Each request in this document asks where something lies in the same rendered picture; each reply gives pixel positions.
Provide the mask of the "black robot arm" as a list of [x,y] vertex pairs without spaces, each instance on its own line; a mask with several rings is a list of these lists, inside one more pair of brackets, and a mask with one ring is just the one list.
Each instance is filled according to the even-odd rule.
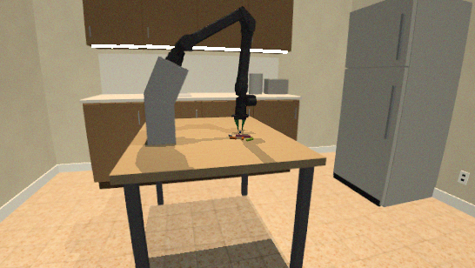
[[246,94],[248,90],[248,70],[251,55],[251,40],[253,32],[255,31],[256,21],[244,6],[236,9],[232,13],[218,19],[217,21],[210,23],[191,35],[182,36],[180,41],[176,42],[176,46],[171,48],[171,52],[168,53],[168,56],[165,59],[181,66],[182,62],[184,61],[185,50],[193,51],[193,48],[196,44],[202,42],[206,38],[216,34],[217,32],[225,29],[237,21],[239,21],[241,24],[242,38],[237,81],[235,83],[236,96],[239,96],[236,97],[236,106],[239,106],[239,108],[241,108],[241,106],[245,106],[246,115],[246,106],[255,106],[257,104],[255,95]]

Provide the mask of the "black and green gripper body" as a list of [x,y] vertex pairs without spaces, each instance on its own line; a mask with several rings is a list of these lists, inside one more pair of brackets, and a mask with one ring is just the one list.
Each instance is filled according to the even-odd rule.
[[240,119],[240,120],[245,120],[248,116],[249,114],[245,115],[245,106],[241,106],[241,108],[239,108],[239,106],[236,106],[236,115],[235,114],[231,115],[231,117],[234,117],[234,119]]

